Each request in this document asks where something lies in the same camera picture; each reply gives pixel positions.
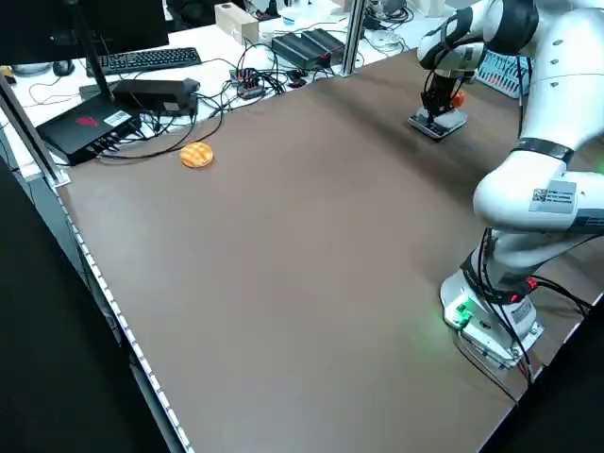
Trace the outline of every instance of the red logo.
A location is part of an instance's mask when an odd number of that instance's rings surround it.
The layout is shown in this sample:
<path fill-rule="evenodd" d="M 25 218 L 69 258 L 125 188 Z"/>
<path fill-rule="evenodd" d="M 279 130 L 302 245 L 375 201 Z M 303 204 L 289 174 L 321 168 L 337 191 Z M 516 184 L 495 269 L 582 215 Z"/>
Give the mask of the red logo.
<path fill-rule="evenodd" d="M 81 126 L 94 126 L 94 127 L 98 127 L 98 123 L 91 116 L 80 116 L 77 119 L 75 119 L 75 122 L 78 123 Z"/>

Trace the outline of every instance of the white box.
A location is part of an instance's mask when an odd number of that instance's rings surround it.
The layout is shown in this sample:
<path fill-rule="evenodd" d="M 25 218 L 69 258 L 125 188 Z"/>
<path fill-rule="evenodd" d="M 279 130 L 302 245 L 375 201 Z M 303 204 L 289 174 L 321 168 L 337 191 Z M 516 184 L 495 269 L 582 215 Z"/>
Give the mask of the white box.
<path fill-rule="evenodd" d="M 216 25 L 236 42 L 245 45 L 245 41 L 258 43 L 258 21 L 233 3 L 214 6 Z"/>

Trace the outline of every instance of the computer mouse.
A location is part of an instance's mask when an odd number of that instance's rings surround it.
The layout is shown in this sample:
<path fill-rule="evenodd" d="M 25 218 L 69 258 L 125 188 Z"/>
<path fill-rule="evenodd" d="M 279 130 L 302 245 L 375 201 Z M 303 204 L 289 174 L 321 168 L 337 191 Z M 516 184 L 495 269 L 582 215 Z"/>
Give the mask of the computer mouse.
<path fill-rule="evenodd" d="M 189 143 L 180 150 L 180 161 L 190 168 L 205 167 L 214 159 L 211 146 L 201 142 Z"/>
<path fill-rule="evenodd" d="M 64 61 L 55 61 L 53 63 L 53 73 L 57 77 L 70 76 L 76 67 L 70 59 Z"/>

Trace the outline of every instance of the white desk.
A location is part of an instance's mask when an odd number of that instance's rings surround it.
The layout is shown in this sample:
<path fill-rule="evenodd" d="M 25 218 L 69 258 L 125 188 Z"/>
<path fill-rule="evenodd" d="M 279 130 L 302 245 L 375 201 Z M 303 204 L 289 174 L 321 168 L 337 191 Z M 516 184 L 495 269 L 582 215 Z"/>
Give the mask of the white desk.
<path fill-rule="evenodd" d="M 261 23 L 260 32 L 295 31 L 299 28 L 321 22 L 317 27 L 322 27 L 326 30 L 334 30 L 332 34 L 341 41 L 344 41 L 344 31 L 347 25 L 347 19 L 342 19 L 342 17 L 329 17 L 322 11 L 314 10 L 308 17 L 299 18 L 294 26 L 284 25 L 280 19 Z M 427 31 L 435 28 L 442 20 L 442 18 L 425 18 L 417 14 L 412 22 L 403 24 L 396 30 L 396 33 L 404 40 L 408 47 L 413 48 L 417 46 L 421 37 Z M 367 32 L 367 34 L 368 37 L 371 38 L 371 32 Z M 237 44 L 216 25 L 173 33 L 170 35 L 170 44 L 165 47 L 187 46 L 193 46 L 197 49 L 200 58 L 204 61 L 203 64 L 189 68 L 156 71 L 144 74 L 139 78 L 182 80 L 189 77 L 200 82 L 200 93 L 204 95 L 215 95 L 222 90 L 223 83 L 228 80 L 229 77 L 228 71 L 232 68 L 223 61 L 205 61 L 211 59 L 225 59 L 236 65 L 244 51 L 242 45 Z M 359 45 L 360 55 L 358 58 L 358 65 L 369 64 L 380 59 L 385 59 L 388 55 L 395 55 L 401 50 L 401 48 L 398 48 L 390 52 L 379 52 L 366 40 L 363 40 Z M 273 54 L 269 49 L 262 47 L 254 48 L 245 54 L 245 66 L 255 67 L 256 69 L 270 69 L 273 65 L 272 58 Z M 279 59 L 279 66 L 290 66 L 290 63 L 284 59 Z M 338 74 L 340 67 L 334 66 L 333 70 Z M 133 76 L 134 75 L 123 75 L 123 78 Z M 322 77 L 324 77 L 324 75 L 319 74 L 316 78 L 319 79 Z M 108 77 L 109 82 L 114 80 L 119 80 L 119 76 L 113 75 Z M 309 83 L 312 82 L 312 77 L 307 77 L 307 81 Z M 59 81 L 57 81 L 57 77 L 52 72 L 35 77 L 18 77 L 17 85 L 13 86 L 13 90 L 21 104 L 25 107 L 25 111 L 29 115 L 33 125 L 39 126 L 45 121 L 48 121 L 79 104 L 81 100 L 77 94 L 78 88 L 82 85 L 92 85 L 93 83 L 93 78 L 86 77 L 84 60 L 82 59 L 75 63 L 75 71 L 73 74 L 66 76 Z M 226 96 L 228 96 L 228 98 L 233 97 L 234 95 L 234 89 L 226 91 Z M 37 105 L 36 101 L 45 102 L 43 105 Z M 245 102 L 238 99 L 232 103 L 232 106 L 238 107 L 243 104 L 245 104 Z M 205 104 L 200 103 L 197 120 L 205 120 L 211 114 L 212 110 L 213 109 Z M 7 121 L 4 114 L 0 113 L 0 124 L 3 125 Z M 184 118 L 182 120 L 176 120 L 175 126 L 184 126 L 187 121 L 188 119 Z M 33 159 L 27 152 L 15 130 L 11 125 L 7 125 L 4 128 L 4 132 L 7 135 L 10 147 L 22 169 L 23 175 L 25 177 L 36 175 L 39 172 L 38 167 L 33 162 Z M 150 130 L 144 126 L 143 132 L 150 133 Z"/>

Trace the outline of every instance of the black box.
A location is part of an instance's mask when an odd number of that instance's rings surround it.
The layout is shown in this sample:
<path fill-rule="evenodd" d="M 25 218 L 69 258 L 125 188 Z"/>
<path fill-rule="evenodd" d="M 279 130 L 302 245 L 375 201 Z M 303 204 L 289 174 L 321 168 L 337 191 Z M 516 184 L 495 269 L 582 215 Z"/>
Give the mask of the black box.
<path fill-rule="evenodd" d="M 191 93 L 198 88 L 199 84 L 191 79 L 125 79 L 112 91 L 117 104 L 131 113 L 147 110 L 164 116 L 182 116 L 196 112 L 197 100 Z"/>
<path fill-rule="evenodd" d="M 302 39 L 307 42 L 312 42 L 324 52 L 329 53 L 331 55 L 331 61 L 329 63 L 331 66 L 342 63 L 342 60 L 344 59 L 344 43 L 331 36 L 323 28 L 303 31 Z"/>
<path fill-rule="evenodd" d="M 271 47 L 294 66 L 311 71 L 328 68 L 331 55 L 310 40 L 303 40 L 294 33 L 273 38 Z"/>
<path fill-rule="evenodd" d="M 36 127 L 48 149 L 72 166 L 94 159 L 140 128 L 138 114 L 115 107 L 101 94 Z"/>

